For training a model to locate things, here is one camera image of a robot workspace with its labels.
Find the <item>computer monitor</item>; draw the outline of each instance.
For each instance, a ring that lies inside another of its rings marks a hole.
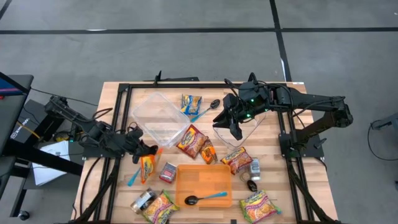
[[[0,96],[17,96],[24,93],[28,94],[29,90],[0,72]]]

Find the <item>desk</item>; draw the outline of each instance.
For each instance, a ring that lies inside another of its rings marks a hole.
[[[103,85],[101,98],[99,101],[98,109],[114,107],[116,96],[118,92],[118,82],[106,82]],[[303,83],[288,83],[288,86],[298,89],[305,93],[305,86]],[[189,93],[191,95],[203,96],[202,106],[207,108],[214,99],[222,99],[231,90],[224,88],[135,88],[132,90],[131,96],[131,108],[142,103],[150,94],[155,91],[162,92],[167,98],[180,106],[180,98],[182,93]],[[126,96],[123,95],[121,109],[119,110],[119,116],[123,113],[123,105]],[[204,134],[210,137],[212,143],[216,148],[218,158],[222,158],[227,154],[227,147],[217,140],[213,134],[212,120],[221,112],[222,106],[216,110],[210,110],[200,119],[195,122],[195,126]],[[112,113],[101,117],[102,121],[107,123],[112,122]],[[300,115],[302,121],[308,125],[313,122],[312,114],[310,111],[306,111]],[[127,123],[132,122],[132,117],[128,117]],[[298,120],[295,120],[296,127],[300,128],[301,124]],[[121,119],[118,119],[118,126],[120,128]],[[252,157],[258,157],[261,167],[261,181],[257,182],[259,189],[267,190],[270,198],[273,202],[282,209],[282,215],[275,215],[269,219],[264,220],[266,223],[295,223],[294,208],[292,204],[292,196],[289,186],[289,178],[286,169],[285,159],[280,154],[280,147],[278,142],[278,134],[280,133],[279,122],[277,113],[267,112],[265,120],[259,127],[248,137],[243,146],[246,148],[249,155]],[[142,139],[148,145],[155,144],[155,141],[147,134]],[[80,194],[83,181],[87,175],[87,172],[95,159],[89,159],[85,162],[83,172],[81,173],[81,181],[77,192],[75,206],[79,211]],[[128,180],[134,175],[138,169],[137,164],[131,162],[131,156],[126,155],[121,161],[121,166],[118,175],[118,184],[116,187],[116,195],[114,198],[113,215],[111,223],[146,223],[146,221],[140,216],[136,215],[131,209],[130,204],[148,187],[158,193],[165,189],[170,192],[171,196],[175,198],[175,183],[168,184],[158,178],[161,169],[166,162],[170,162],[174,165],[178,164],[204,164],[203,159],[198,156],[195,160],[183,154],[176,147],[165,149],[160,159],[159,166],[157,167],[156,173],[150,177],[145,185],[142,185],[139,180],[132,186],[128,187]],[[103,170],[104,159],[101,159],[94,167],[90,174],[83,197],[83,210],[90,204],[94,196],[98,191],[100,184],[101,173]],[[303,159],[305,173],[307,175],[308,188],[314,199],[318,202],[319,206],[328,214],[331,218],[337,219],[335,205],[331,196],[331,190],[328,183],[328,177],[324,166],[314,158]],[[247,187],[246,183],[239,179],[239,176],[232,176],[233,186],[233,205],[230,208],[182,208],[181,211],[176,212],[172,215],[171,223],[231,223],[231,220],[236,220],[237,223],[247,223],[243,217],[243,213],[239,207],[238,201],[247,198],[252,194]],[[303,198],[300,195],[300,206],[302,216],[305,219],[305,204]],[[104,196],[103,203],[101,206],[100,219],[105,218],[106,206],[108,204],[108,195]]]

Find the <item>small can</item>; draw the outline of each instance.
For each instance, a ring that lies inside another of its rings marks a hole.
[[[257,157],[253,157],[253,161],[250,163],[250,179],[261,179],[259,159]]]
[[[155,199],[156,193],[151,188],[148,188],[130,207],[136,214],[141,214]]]
[[[159,178],[171,184],[174,180],[176,172],[177,167],[173,164],[166,162],[166,165],[164,165],[162,172],[160,172]]]

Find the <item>black spoon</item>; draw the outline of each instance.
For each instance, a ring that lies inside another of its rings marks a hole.
[[[185,199],[185,203],[186,203],[187,205],[196,205],[196,203],[198,203],[198,201],[201,200],[201,199],[213,198],[213,197],[225,197],[225,196],[227,196],[227,195],[228,195],[227,192],[220,192],[220,193],[218,193],[218,194],[210,195],[210,196],[203,197],[203,198],[198,198],[198,197],[196,197],[196,196],[194,196],[194,195],[191,195],[191,196],[188,196],[188,197]]]
[[[210,103],[210,107],[207,108],[204,112],[198,114],[196,117],[192,118],[191,122],[194,123],[198,118],[200,118],[202,115],[204,115],[208,110],[210,109],[216,109],[218,105],[220,105],[220,100],[213,100],[213,102]]]

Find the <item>snack bag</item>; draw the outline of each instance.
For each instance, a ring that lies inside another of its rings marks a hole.
[[[211,164],[213,162],[216,163],[216,150],[214,149],[209,137],[207,137],[205,143],[203,144],[200,154],[207,164]]]
[[[182,95],[181,112],[186,115],[198,115],[201,103],[201,96]]]
[[[191,124],[182,137],[181,142],[177,144],[177,147],[194,159],[203,143],[205,143],[205,140],[206,136]]]
[[[162,193],[143,211],[142,215],[151,224],[164,224],[173,212],[180,210],[170,199],[169,194],[163,190]]]
[[[240,200],[239,203],[243,211],[244,218],[252,224],[275,213],[282,213],[282,210],[276,207],[269,200],[265,190],[257,191],[248,199]]]
[[[156,170],[156,164],[158,164],[160,156],[162,155],[163,149],[160,148],[156,155],[148,155],[141,157],[141,183],[144,184],[148,177],[153,174]]]
[[[243,168],[250,166],[252,161],[253,159],[249,156],[244,147],[240,147],[221,160],[222,163],[230,166],[233,175],[237,174]]]

